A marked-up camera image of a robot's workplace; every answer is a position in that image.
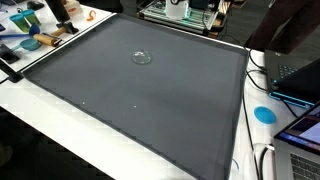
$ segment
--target green object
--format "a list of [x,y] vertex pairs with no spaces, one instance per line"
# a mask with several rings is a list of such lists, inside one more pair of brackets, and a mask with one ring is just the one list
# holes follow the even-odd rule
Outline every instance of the green object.
[[21,31],[26,33],[29,32],[30,26],[28,22],[24,19],[23,15],[16,14],[16,15],[10,16],[10,20],[14,22]]
[[38,26],[41,26],[39,19],[34,14],[34,10],[28,9],[22,11],[21,14],[29,21],[30,24],[37,24]]

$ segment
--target laptop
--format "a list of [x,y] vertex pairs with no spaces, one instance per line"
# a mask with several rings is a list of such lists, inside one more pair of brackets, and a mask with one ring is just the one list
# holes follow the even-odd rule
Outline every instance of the laptop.
[[280,131],[274,140],[279,180],[320,180],[320,104]]
[[310,108],[320,100],[320,60],[266,51],[265,65],[271,98],[303,108]]

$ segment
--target blue circular object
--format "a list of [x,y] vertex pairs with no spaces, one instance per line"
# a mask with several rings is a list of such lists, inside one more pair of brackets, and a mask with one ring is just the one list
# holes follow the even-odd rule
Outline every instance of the blue circular object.
[[276,121],[276,116],[274,113],[266,107],[256,107],[254,110],[254,115],[259,121],[265,124],[273,124]]

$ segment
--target blue cap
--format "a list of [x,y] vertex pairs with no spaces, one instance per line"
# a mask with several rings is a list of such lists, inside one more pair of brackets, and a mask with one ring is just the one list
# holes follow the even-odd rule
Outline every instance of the blue cap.
[[11,21],[20,21],[21,19],[23,19],[23,15],[21,15],[21,14],[16,14],[16,15],[10,16]]
[[254,115],[259,121],[265,124],[273,124],[276,121],[274,113],[266,107],[256,107],[254,109]]
[[24,16],[29,16],[31,14],[34,14],[34,10],[28,9],[28,10],[22,11],[21,14]]

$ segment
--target gray fabric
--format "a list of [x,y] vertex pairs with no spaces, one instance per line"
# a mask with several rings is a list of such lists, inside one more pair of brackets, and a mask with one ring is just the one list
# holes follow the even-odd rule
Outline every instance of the gray fabric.
[[[138,65],[140,49],[153,61]],[[228,179],[245,50],[117,15],[24,76],[198,179]]]

